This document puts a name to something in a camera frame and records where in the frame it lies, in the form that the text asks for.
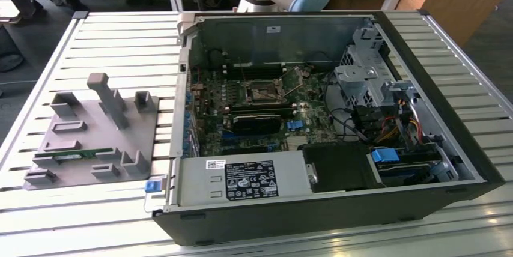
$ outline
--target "motherboard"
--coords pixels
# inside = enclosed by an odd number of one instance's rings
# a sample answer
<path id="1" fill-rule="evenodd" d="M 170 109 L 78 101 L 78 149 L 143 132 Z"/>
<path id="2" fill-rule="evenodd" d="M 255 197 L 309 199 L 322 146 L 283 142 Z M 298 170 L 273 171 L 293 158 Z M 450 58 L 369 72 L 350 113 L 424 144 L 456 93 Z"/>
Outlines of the motherboard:
<path id="1" fill-rule="evenodd" d="M 295 151 L 335 141 L 323 104 L 326 76 L 306 64 L 196 68 L 191 92 L 200 156 Z"/>

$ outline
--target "power supply label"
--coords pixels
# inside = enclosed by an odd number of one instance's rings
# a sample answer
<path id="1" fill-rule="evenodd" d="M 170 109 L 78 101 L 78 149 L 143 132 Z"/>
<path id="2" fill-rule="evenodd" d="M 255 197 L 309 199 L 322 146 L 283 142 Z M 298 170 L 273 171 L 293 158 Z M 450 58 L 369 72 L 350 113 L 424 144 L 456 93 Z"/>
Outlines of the power supply label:
<path id="1" fill-rule="evenodd" d="M 230 201 L 278 196 L 273 161 L 226 164 L 225 173 Z"/>

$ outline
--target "white table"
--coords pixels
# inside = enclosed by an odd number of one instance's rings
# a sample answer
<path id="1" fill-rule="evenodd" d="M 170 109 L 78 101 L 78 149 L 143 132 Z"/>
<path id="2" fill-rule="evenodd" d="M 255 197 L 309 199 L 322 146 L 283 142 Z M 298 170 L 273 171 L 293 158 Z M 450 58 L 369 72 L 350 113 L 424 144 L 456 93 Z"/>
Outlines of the white table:
<path id="1" fill-rule="evenodd" d="M 0 255 L 432 257 L 490 256 L 512 250 L 512 104 L 429 16 L 414 11 L 387 16 L 506 179 L 502 187 L 420 221 L 204 247 L 174 244 L 150 219 L 143 210 L 144 181 L 24 191 L 23 177 L 54 114 L 47 104 L 56 91 L 71 90 L 82 100 L 95 98 L 86 86 L 92 72 L 111 76 L 110 86 L 123 96 L 136 90 L 159 96 L 151 174 L 168 170 L 178 15 L 91 13 L 71 21 L 0 147 Z"/>

